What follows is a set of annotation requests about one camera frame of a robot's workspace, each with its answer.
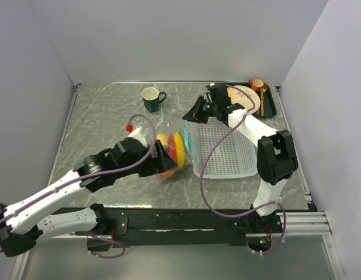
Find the red chili pepper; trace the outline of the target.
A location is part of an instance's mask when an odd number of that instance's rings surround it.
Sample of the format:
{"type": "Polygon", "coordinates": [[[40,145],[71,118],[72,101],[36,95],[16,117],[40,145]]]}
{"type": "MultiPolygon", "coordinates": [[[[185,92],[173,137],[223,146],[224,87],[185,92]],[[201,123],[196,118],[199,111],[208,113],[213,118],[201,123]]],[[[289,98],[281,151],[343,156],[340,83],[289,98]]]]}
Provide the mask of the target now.
{"type": "Polygon", "coordinates": [[[175,163],[178,163],[177,155],[176,155],[176,145],[172,133],[169,134],[169,138],[168,138],[168,155],[175,163]]]}

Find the clear zip top bag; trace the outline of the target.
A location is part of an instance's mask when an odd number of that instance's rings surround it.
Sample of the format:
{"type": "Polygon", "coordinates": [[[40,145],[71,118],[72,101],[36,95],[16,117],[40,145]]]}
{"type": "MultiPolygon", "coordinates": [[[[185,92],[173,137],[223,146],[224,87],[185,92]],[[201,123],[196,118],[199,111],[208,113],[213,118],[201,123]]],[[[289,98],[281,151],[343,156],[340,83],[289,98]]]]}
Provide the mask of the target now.
{"type": "Polygon", "coordinates": [[[156,139],[160,141],[169,157],[176,163],[175,168],[160,173],[159,179],[169,179],[187,165],[200,163],[196,145],[190,138],[187,121],[177,120],[168,124],[160,133],[157,133],[156,139]]]}

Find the banana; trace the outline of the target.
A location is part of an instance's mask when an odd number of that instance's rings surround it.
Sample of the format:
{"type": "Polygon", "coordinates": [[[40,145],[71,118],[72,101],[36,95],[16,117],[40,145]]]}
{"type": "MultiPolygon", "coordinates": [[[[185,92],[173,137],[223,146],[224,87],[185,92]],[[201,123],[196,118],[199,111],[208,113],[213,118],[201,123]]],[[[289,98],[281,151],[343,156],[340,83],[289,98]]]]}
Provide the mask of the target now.
{"type": "Polygon", "coordinates": [[[185,147],[183,144],[182,137],[180,133],[176,132],[174,133],[174,140],[176,145],[176,155],[177,155],[177,164],[178,167],[181,169],[185,165],[185,147]]]}

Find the peach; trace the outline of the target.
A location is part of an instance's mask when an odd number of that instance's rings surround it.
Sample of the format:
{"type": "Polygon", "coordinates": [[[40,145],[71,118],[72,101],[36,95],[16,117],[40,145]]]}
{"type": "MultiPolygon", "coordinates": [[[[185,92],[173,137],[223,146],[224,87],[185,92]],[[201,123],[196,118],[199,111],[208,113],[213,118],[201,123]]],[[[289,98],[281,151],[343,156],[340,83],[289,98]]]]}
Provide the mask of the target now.
{"type": "Polygon", "coordinates": [[[168,178],[171,177],[175,173],[175,170],[169,170],[163,173],[160,173],[159,176],[162,178],[168,178]]]}

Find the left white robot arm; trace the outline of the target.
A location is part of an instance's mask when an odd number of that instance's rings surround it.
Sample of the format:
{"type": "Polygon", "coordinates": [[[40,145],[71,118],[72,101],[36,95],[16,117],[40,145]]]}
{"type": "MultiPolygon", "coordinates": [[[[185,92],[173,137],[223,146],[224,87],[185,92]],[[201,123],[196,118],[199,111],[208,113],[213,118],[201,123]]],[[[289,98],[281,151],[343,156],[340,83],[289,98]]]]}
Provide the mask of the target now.
{"type": "Polygon", "coordinates": [[[177,167],[159,140],[154,146],[126,138],[113,148],[87,156],[64,177],[12,205],[0,203],[0,252],[18,256],[37,242],[70,232],[105,233],[113,224],[105,207],[93,204],[80,211],[57,214],[66,203],[137,174],[148,177],[177,167]]]}

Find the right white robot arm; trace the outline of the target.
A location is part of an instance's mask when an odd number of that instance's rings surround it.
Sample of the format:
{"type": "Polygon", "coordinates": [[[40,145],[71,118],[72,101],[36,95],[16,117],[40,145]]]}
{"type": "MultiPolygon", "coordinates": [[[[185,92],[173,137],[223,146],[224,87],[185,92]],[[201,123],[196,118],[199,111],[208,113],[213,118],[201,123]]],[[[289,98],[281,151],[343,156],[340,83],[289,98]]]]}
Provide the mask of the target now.
{"type": "Polygon", "coordinates": [[[245,215],[250,228],[263,232],[270,224],[269,215],[277,210],[280,195],[287,180],[298,169],[293,137],[288,130],[279,131],[255,118],[254,108],[232,102],[229,85],[218,83],[207,86],[208,94],[199,96],[192,108],[182,117],[190,123],[205,124],[215,117],[231,131],[237,131],[257,148],[257,170],[261,178],[252,209],[245,215]]]}

